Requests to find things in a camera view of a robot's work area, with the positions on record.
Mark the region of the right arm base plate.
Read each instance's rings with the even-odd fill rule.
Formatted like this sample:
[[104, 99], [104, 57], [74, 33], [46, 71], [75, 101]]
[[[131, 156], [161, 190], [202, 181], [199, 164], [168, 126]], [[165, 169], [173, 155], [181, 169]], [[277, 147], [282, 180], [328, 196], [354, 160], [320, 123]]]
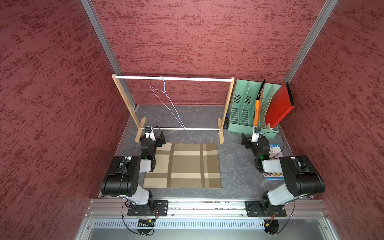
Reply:
[[248, 217], [286, 217], [285, 206], [274, 206], [262, 201], [245, 201]]

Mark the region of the brown plaid scarf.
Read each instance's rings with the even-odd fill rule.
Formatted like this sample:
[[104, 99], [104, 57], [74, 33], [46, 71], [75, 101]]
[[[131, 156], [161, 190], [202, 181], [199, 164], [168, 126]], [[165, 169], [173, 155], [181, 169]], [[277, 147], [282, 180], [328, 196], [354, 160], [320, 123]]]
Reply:
[[156, 166], [145, 189], [221, 189], [217, 143], [167, 143], [157, 148]]

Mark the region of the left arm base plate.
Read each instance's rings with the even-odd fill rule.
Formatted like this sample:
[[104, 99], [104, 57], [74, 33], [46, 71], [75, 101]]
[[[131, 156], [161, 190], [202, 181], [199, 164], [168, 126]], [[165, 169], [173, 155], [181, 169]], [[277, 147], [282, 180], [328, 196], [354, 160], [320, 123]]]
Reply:
[[168, 214], [169, 201], [155, 200], [150, 206], [131, 205], [128, 208], [127, 215], [130, 217], [165, 217]]

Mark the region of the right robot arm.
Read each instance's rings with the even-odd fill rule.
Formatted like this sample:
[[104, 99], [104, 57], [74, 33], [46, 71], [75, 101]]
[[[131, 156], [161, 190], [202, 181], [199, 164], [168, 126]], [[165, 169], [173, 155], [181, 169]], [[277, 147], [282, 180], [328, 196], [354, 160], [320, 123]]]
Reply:
[[326, 184], [307, 156], [270, 158], [270, 143], [260, 134], [242, 134], [242, 146], [251, 149], [255, 167], [263, 174], [282, 174], [284, 183], [262, 194], [258, 201], [246, 201], [249, 217], [285, 217], [285, 204], [301, 197], [323, 193]]

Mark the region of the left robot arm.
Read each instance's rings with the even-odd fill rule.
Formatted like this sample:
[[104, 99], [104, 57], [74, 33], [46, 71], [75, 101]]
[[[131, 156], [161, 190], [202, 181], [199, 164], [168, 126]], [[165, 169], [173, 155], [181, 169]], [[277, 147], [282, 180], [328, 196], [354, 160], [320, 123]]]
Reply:
[[141, 173], [151, 173], [156, 166], [156, 150], [166, 144], [163, 132], [157, 138], [154, 133], [140, 137], [141, 150], [133, 156], [113, 157], [101, 184], [104, 196], [125, 199], [128, 216], [166, 215], [162, 207], [166, 201], [156, 202], [151, 191], [139, 185]]

